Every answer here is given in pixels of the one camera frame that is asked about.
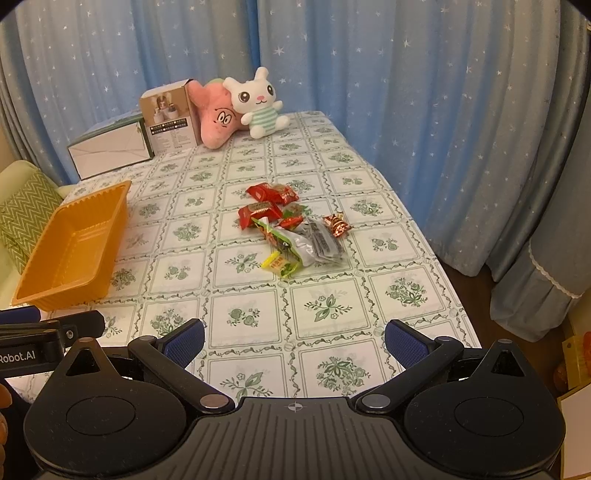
white box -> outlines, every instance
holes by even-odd
[[[139,112],[96,124],[68,145],[68,151],[81,179],[154,156]]]
[[[148,139],[156,155],[201,143],[199,116],[187,94],[188,82],[162,85],[139,98]]]

tablecloth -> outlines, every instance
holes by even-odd
[[[131,180],[129,222],[108,296],[51,317],[97,309],[101,345],[162,336],[201,318],[206,343],[187,368],[238,401],[242,396],[353,395],[401,367],[384,326],[402,319],[429,337],[478,339],[452,285],[382,175],[321,112],[291,114],[288,129],[253,140],[238,132],[220,150],[168,153],[81,182],[65,202]],[[353,229],[340,264],[288,280],[260,268],[272,252],[242,231],[245,189],[293,187],[306,214],[343,212]],[[32,400],[50,374],[13,379]]]

wooden floor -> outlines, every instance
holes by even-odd
[[[447,276],[457,295],[460,297],[466,313],[472,322],[478,339],[484,348],[488,348],[499,338],[509,338],[516,342],[531,365],[538,372],[544,383],[555,397],[558,392],[552,382],[555,367],[563,360],[562,341],[564,334],[558,327],[536,343],[530,343],[507,332],[491,320],[491,291],[495,283],[491,271],[484,266],[476,277],[462,275],[452,267],[443,264]]]

chevron pattern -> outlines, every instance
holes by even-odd
[[[0,205],[0,241],[22,273],[61,197],[43,173],[35,172],[23,187]]]

orange basket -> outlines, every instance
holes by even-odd
[[[127,222],[130,181],[60,206],[37,242],[12,304],[49,312],[107,295]]]

